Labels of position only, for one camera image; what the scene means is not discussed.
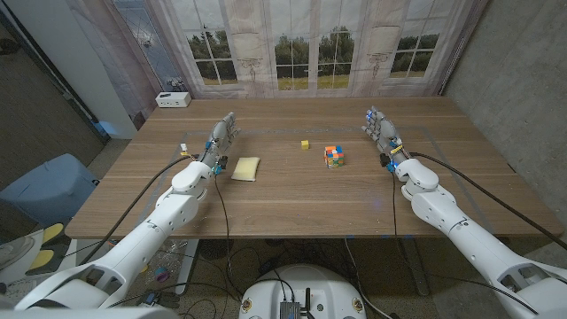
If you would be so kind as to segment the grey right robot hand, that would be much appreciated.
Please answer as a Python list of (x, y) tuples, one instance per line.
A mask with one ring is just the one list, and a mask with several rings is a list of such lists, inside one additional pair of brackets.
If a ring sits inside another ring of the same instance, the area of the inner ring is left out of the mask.
[(365, 120), (366, 124), (361, 129), (375, 143), (383, 167), (393, 171), (400, 163), (410, 158), (404, 150), (398, 130), (383, 112), (372, 105), (366, 112)]

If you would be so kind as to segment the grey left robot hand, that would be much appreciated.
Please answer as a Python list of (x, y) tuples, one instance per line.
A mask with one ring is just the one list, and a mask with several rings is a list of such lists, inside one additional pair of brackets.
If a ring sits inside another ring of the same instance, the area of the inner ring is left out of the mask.
[(240, 129), (236, 127), (236, 115), (233, 112), (228, 113), (214, 125), (198, 161), (213, 167), (219, 158), (228, 152), (239, 132)]

